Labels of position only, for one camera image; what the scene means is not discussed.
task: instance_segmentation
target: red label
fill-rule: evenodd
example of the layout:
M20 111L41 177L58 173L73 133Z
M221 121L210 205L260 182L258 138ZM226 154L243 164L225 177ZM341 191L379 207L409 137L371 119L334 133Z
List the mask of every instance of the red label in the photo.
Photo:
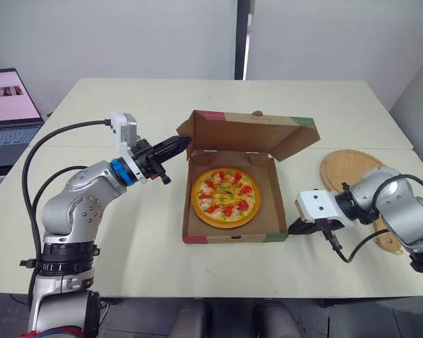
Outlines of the red label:
M207 244L207 236L185 236L183 238L185 244Z
M220 111L197 111L197 113L206 118L207 120L226 120L226 116Z

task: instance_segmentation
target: laptop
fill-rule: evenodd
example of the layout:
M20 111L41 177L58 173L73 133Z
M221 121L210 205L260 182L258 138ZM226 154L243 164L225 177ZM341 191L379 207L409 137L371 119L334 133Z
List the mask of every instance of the laptop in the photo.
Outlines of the laptop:
M0 166L16 163L43 124L17 70L0 69Z

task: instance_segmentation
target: robotic arm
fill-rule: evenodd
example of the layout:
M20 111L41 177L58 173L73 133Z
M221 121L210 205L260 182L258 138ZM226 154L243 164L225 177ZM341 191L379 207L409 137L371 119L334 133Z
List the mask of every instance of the robotic arm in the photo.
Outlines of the robotic arm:
M89 288L94 279L92 262L100 252L94 240L103 212L135 182L144 184L160 176L168 184L171 179L161 164L181 153L191 140L174 136L151 146L137 136L136 121L128 114L113 113L111 127L121 157L77 172L44 207L44 249L33 288L29 332L74 328L85 337L97 336L99 294Z
M423 273L423 198L414 196L411 175L401 175L397 170L375 168L353 186L343 183L340 194L326 190L300 192L296 201L300 218L293 223L290 234L310 234L322 231L333 250L341 245L334 231L356 226L356 220L370 224L381 216L410 253L411 266Z

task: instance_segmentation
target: blue ring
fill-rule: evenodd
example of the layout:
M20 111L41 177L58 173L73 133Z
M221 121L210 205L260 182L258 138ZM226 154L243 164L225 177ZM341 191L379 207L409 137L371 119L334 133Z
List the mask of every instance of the blue ring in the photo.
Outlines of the blue ring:
M121 178L124 180L124 182L130 186L133 185L133 181L130 178L130 176L128 176L127 172L125 171L124 166L122 165L121 162L119 162L118 160L116 160L115 158L113 158L113 160L111 160L111 166L113 167L114 171L121 176Z

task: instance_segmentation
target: pizza box lid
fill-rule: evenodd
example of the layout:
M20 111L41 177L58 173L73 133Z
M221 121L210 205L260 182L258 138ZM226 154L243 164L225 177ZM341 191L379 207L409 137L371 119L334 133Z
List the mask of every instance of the pizza box lid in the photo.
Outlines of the pizza box lid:
M194 150L232 150L269 153L282 161L319 141L313 118L218 111L192 112L177 128L177 133L192 137L187 148Z

